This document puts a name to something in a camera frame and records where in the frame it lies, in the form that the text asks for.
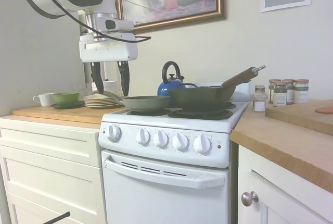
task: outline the black pan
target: black pan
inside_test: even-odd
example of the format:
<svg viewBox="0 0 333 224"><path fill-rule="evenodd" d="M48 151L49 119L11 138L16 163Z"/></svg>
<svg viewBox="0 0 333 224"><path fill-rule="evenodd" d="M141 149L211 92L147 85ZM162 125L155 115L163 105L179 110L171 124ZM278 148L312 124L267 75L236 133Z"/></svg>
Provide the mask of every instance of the black pan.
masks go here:
<svg viewBox="0 0 333 224"><path fill-rule="evenodd" d="M121 98L108 91L104 91L103 95L116 100L119 105L124 105L129 110L140 112L159 111L167 108L170 103L170 97L162 95Z"/></svg>
<svg viewBox="0 0 333 224"><path fill-rule="evenodd" d="M175 90L168 90L175 107L186 111L214 111L221 109L232 97L236 86L248 82L258 75L260 68L251 67L242 73L225 81L221 86L197 87L191 83L183 83ZM193 86L194 88L182 88L180 86Z"/></svg>

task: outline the oven door handle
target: oven door handle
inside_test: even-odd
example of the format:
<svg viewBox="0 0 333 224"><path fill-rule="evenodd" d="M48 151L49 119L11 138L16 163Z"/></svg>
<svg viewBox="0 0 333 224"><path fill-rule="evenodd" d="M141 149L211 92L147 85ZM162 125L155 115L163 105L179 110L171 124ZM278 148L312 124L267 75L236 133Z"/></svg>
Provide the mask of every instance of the oven door handle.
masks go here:
<svg viewBox="0 0 333 224"><path fill-rule="evenodd" d="M190 178L166 176L159 173L145 172L134 168L121 166L107 159L105 160L105 164L107 169L111 169L122 175L159 184L183 186L192 189L207 189L217 186L224 186L225 183L225 176L222 173L203 172L199 177Z"/></svg>

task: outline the spice jar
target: spice jar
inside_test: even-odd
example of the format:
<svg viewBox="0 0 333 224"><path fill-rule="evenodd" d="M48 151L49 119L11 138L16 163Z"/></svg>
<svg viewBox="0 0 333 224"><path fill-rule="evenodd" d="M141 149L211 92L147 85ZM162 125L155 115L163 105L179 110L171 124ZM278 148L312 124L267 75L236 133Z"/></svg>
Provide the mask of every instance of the spice jar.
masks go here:
<svg viewBox="0 0 333 224"><path fill-rule="evenodd" d="M309 102L309 80L301 79L295 81L294 89L294 103L308 103Z"/></svg>
<svg viewBox="0 0 333 224"><path fill-rule="evenodd" d="M293 104L293 95L294 95L294 79L284 79L282 82L288 82L287 84L287 105Z"/></svg>
<svg viewBox="0 0 333 224"><path fill-rule="evenodd" d="M266 108L265 86L263 86L263 85L255 86L253 104L254 104L255 112L265 112L265 108Z"/></svg>
<svg viewBox="0 0 333 224"><path fill-rule="evenodd" d="M269 100L269 104L273 104L273 100L274 100L274 82L279 82L281 81L281 79L270 79L270 94L268 95L270 100Z"/></svg>
<svg viewBox="0 0 333 224"><path fill-rule="evenodd" d="M275 82L274 86L274 107L287 105L287 84L288 82Z"/></svg>

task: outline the oven door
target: oven door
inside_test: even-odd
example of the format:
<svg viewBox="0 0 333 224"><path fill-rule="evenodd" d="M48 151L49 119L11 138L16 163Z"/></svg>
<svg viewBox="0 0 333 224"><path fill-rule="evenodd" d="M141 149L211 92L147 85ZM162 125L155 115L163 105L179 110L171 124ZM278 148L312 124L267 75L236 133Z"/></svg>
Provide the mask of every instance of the oven door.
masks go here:
<svg viewBox="0 0 333 224"><path fill-rule="evenodd" d="M102 151L108 223L228 224L227 169Z"/></svg>

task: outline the metal lid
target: metal lid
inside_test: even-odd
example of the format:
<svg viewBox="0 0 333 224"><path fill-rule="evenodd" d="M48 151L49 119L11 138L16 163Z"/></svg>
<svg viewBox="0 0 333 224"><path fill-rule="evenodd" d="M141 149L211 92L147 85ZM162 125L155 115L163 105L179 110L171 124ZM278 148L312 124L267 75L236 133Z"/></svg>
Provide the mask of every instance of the metal lid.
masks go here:
<svg viewBox="0 0 333 224"><path fill-rule="evenodd" d="M255 91L265 91L265 86L264 85L256 85L255 86Z"/></svg>
<svg viewBox="0 0 333 224"><path fill-rule="evenodd" d="M307 83L307 82L309 82L309 80L307 80L307 79L299 79L299 80L296 80L295 82L296 83Z"/></svg>

